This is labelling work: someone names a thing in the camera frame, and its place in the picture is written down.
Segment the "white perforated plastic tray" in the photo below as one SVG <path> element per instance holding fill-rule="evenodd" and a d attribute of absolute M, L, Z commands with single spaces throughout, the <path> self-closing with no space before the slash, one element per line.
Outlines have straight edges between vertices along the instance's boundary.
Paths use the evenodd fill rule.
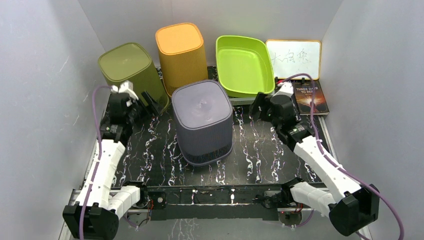
<path fill-rule="evenodd" d="M 245 106 L 245 105 L 251 105 L 254 103 L 256 97 L 229 97 L 228 102 L 232 106 Z"/>

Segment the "lime green plastic tub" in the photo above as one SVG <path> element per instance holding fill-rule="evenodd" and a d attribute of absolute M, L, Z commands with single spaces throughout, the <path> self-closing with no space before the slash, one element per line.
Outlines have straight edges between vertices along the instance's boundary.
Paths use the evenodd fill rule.
<path fill-rule="evenodd" d="M 254 98 L 275 90 L 275 77 L 266 44 L 256 38 L 221 35 L 215 42 L 219 83 L 232 98 Z"/>

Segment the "grey slatted plastic basket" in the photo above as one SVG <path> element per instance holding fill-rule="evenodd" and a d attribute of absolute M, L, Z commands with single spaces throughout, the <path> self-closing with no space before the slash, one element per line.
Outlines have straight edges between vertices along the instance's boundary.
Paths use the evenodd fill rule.
<path fill-rule="evenodd" d="M 176 138 L 184 159 L 202 167 L 227 157 L 233 148 L 233 107 L 215 80 L 182 86 L 171 96 Z"/>

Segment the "olive green slatted basket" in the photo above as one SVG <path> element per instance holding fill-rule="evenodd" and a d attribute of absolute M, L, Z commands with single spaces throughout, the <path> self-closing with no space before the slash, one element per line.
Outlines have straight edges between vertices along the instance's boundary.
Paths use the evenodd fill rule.
<path fill-rule="evenodd" d="M 122 85 L 125 89 L 132 87 L 132 92 L 147 107 L 149 103 L 142 93 L 150 96 L 157 105 L 158 116 L 168 108 L 170 100 L 164 84 L 152 57 L 140 44 L 128 42 L 117 46 L 102 54 L 98 65 L 113 93 L 119 91 Z"/>

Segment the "orange slatted plastic basket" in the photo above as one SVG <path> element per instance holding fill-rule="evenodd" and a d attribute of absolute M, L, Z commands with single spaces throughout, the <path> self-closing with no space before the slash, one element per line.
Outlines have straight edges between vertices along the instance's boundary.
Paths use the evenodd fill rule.
<path fill-rule="evenodd" d="M 208 78 L 203 36 L 190 22 L 160 28 L 155 33 L 159 63 L 169 97 L 180 87 Z"/>

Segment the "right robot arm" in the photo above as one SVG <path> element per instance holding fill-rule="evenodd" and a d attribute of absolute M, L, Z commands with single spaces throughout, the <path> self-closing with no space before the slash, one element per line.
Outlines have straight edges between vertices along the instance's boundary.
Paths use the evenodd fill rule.
<path fill-rule="evenodd" d="M 266 208 L 304 204 L 329 218 L 343 236 L 350 236 L 379 217 L 377 188 L 366 187 L 343 173 L 344 168 L 323 148 L 318 134 L 309 124 L 296 118 L 291 97 L 259 92 L 249 114 L 272 124 L 278 139 L 307 163 L 325 184 L 320 190 L 296 177 L 281 186 L 280 193 L 264 195 Z"/>

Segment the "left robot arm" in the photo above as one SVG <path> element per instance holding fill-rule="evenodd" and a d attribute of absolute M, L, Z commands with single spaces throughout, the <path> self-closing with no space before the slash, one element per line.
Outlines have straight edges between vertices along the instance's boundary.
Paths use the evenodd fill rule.
<path fill-rule="evenodd" d="M 149 203 L 146 185 L 127 181 L 111 195 L 118 164 L 140 119 L 159 115 L 163 107 L 146 91 L 141 98 L 129 92 L 110 95 L 106 114 L 99 123 L 95 154 L 86 182 L 73 204 L 64 207 L 62 216 L 71 235 L 79 240 L 112 240 L 119 221 L 132 207 Z"/>

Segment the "dark paperback book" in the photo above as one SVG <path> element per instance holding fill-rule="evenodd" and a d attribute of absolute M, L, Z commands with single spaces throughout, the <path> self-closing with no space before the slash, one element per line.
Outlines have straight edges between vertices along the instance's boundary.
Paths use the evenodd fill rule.
<path fill-rule="evenodd" d="M 298 113 L 300 115 L 310 115 L 311 102 L 313 102 L 314 115 L 328 115 L 330 113 L 326 98 L 324 96 L 319 80 L 314 81 L 313 88 L 310 81 L 293 82 L 294 98 L 296 101 Z"/>

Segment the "small whiteboard orange frame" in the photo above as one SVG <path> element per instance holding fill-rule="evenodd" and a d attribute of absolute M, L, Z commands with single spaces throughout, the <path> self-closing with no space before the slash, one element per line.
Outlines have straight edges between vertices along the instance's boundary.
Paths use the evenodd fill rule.
<path fill-rule="evenodd" d="M 318 80 L 321 73 L 322 43 L 318 40 L 269 39 L 265 42 L 274 77 L 286 79 L 306 73 Z"/>

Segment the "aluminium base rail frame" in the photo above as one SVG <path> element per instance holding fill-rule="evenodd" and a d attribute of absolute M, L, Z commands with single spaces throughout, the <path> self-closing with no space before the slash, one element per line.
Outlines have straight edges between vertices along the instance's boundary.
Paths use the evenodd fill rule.
<path fill-rule="evenodd" d="M 311 211 L 304 203 L 276 202 L 277 191 L 261 186 L 201 186 L 143 190 L 140 206 L 124 211 L 122 219 L 140 229 L 149 221 L 173 219 L 262 219 L 289 228 L 305 225 Z"/>

